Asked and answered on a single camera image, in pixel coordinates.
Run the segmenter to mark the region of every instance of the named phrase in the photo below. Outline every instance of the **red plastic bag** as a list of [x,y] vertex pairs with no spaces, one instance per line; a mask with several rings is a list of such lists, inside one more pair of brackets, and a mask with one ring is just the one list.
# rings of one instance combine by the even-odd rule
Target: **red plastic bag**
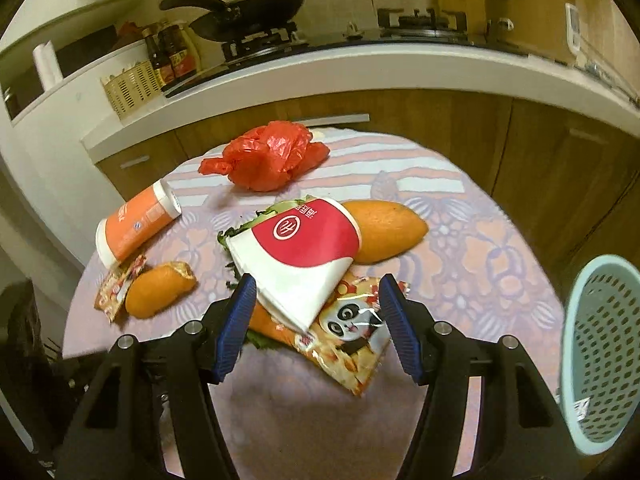
[[271,121],[232,140],[222,158],[205,158],[198,172],[228,175],[237,186],[253,191],[273,191],[327,158],[329,148],[310,142],[312,138],[302,124]]

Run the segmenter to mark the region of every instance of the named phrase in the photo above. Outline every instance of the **bread roll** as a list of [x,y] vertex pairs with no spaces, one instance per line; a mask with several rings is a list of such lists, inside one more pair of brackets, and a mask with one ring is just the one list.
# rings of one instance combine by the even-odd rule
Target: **bread roll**
[[131,284],[125,308],[133,317],[146,319],[166,309],[196,285],[185,262],[167,262],[143,274]]
[[422,218],[407,206],[384,200],[342,202],[360,228],[362,245],[353,261],[371,265],[415,247],[429,231]]

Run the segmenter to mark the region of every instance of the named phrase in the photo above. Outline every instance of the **metal screw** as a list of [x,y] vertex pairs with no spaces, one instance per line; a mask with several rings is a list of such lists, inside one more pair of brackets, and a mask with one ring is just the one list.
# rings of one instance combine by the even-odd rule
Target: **metal screw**
[[506,335],[502,338],[502,344],[505,345],[507,348],[513,350],[514,348],[518,347],[520,342],[516,338],[514,338],[514,336]]
[[439,321],[435,325],[433,325],[433,329],[440,335],[450,334],[453,330],[451,325],[446,321]]
[[200,332],[200,330],[202,330],[202,323],[197,320],[190,321],[184,326],[184,331],[187,334],[195,335]]
[[118,346],[123,350],[130,348],[130,346],[132,345],[133,345],[133,336],[130,336],[129,334],[124,335],[120,339],[118,339]]

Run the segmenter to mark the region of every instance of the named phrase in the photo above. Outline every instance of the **white countertop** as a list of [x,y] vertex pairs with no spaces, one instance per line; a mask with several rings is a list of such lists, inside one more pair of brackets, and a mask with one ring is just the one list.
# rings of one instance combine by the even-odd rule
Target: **white countertop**
[[163,132],[233,110],[315,94],[388,88],[509,95],[566,108],[640,137],[640,111],[579,70],[483,48],[357,45],[251,66],[171,99],[159,97],[120,122],[115,113],[82,138],[98,162]]

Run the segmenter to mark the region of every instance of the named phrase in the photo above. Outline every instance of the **pan handle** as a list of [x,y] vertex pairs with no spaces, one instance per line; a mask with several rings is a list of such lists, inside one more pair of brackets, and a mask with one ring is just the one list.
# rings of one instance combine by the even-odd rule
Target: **pan handle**
[[175,9],[175,7],[199,7],[201,9],[223,12],[226,3],[223,0],[162,0],[160,10]]

